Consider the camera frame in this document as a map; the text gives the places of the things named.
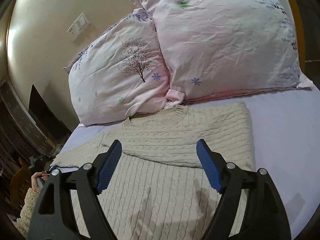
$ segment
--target metal screw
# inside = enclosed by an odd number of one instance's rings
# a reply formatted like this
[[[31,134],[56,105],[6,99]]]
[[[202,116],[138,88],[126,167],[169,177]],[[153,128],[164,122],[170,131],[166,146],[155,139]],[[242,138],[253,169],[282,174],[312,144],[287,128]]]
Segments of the metal screw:
[[[266,175],[268,173],[267,170],[264,168],[259,169],[259,172],[261,175]]]
[[[83,165],[83,168],[85,170],[90,170],[92,168],[92,164],[91,163],[86,163],[85,165]]]
[[[234,169],[236,167],[236,165],[234,163],[227,163],[227,168],[228,169]]]
[[[51,175],[53,176],[57,176],[59,174],[59,170],[58,169],[54,169],[53,171],[51,171]]]

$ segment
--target power outlet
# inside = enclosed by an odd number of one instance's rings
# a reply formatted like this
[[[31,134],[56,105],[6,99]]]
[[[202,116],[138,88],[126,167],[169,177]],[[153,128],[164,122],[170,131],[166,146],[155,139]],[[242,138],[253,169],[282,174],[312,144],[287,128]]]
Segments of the power outlet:
[[[84,15],[84,13],[81,13],[67,30],[72,42],[74,42],[80,33],[83,32],[89,25],[90,23],[88,18]]]

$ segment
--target human hand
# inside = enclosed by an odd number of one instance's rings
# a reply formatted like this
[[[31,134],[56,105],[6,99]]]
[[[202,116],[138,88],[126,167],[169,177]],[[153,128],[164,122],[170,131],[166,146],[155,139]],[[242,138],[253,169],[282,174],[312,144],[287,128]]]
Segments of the human hand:
[[[38,183],[37,183],[37,178],[40,177],[46,181],[48,179],[48,174],[46,171],[44,171],[44,173],[42,172],[36,172],[35,174],[33,174],[31,176],[31,187],[32,189],[34,189],[36,192],[40,192],[40,188],[38,186]]]

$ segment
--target beige fleece sleeve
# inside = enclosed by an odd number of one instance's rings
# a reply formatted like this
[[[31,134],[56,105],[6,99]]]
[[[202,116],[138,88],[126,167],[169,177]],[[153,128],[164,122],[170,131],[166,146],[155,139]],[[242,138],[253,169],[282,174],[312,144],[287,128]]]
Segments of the beige fleece sleeve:
[[[32,212],[35,207],[38,196],[39,196],[39,193],[35,192],[31,188],[28,189],[28,192],[24,199],[24,206],[20,213],[21,218],[18,218],[17,222],[14,222],[15,227],[20,231],[20,233],[25,238],[27,238],[27,235],[28,235]]]

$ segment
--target bed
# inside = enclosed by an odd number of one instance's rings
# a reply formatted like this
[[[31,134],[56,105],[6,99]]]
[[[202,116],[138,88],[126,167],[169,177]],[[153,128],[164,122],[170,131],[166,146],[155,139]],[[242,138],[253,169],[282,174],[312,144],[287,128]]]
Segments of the bed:
[[[295,23],[299,62],[304,71],[305,52],[302,22],[295,0],[280,0]],[[319,205],[320,185],[320,91],[291,90],[222,99],[191,107],[223,106],[244,101],[250,111],[256,168],[270,173],[284,203],[292,239],[307,225]],[[119,124],[78,126],[60,154],[88,142]],[[62,168],[71,171],[76,168]]]

